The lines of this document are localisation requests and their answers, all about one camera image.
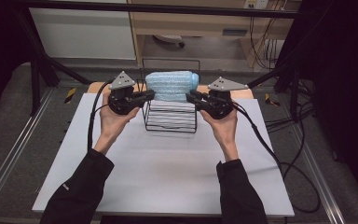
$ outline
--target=finger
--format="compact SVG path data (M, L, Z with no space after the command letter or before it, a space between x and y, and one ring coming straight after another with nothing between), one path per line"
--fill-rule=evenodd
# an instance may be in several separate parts
M133 110L129 113L129 118L130 119L133 119L133 118L135 118L136 117L136 114L138 114L138 111L139 111L139 107L135 107L135 108L133 108Z
M109 92L106 92L103 94L103 105L108 104L108 99L109 99Z
M200 114L202 115L202 117L204 118L205 121L207 121L208 123L211 122L211 120L213 119L211 117L211 115L208 114L208 112L206 112L205 110L200 110Z

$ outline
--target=black jacket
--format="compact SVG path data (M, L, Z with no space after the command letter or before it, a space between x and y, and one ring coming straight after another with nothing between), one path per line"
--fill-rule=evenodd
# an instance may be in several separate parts
M72 177L48 201L41 224L90 224L103 197L103 186L114 168L103 154L90 150ZM263 204L240 160L219 162L223 223L268 223Z

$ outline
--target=gray triangular tracker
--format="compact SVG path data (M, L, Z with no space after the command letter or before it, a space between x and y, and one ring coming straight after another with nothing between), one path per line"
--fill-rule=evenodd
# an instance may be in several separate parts
M213 91L237 91L249 89L247 85L243 85L225 78L218 78L215 82L208 85L209 90Z
M132 80L124 71L122 71L117 78L112 82L109 89L117 90L125 87L130 87L135 85L135 81Z

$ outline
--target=person's right hand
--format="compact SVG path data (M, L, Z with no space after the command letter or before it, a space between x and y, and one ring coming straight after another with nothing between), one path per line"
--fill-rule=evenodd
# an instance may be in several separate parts
M108 104L109 92L103 95L103 105ZM139 111L139 107L133 108L128 115L118 115L113 112L109 106L101 108L101 135L95 144L94 149L106 155L109 148L116 142L118 136L123 132L124 127L130 119L135 118Z
M206 111L200 111L202 117L208 122L213 130L213 135L223 150L226 161L236 160L238 156L235 143L235 132L237 130L237 110L233 109L223 119L213 119Z

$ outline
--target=white table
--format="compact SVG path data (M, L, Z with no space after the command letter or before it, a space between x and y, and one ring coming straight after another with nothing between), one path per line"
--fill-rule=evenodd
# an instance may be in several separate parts
M94 93L85 93L33 210L43 212L56 188L86 154ZM236 99L270 146L257 100ZM221 214L215 166L224 161L212 129L198 113L196 133L148 132L142 111L126 126L106 155L115 169L106 180L97 212L110 215L213 217ZM249 122L238 114L237 145L249 179L269 217L294 215L279 169ZM94 143L100 118L94 124Z

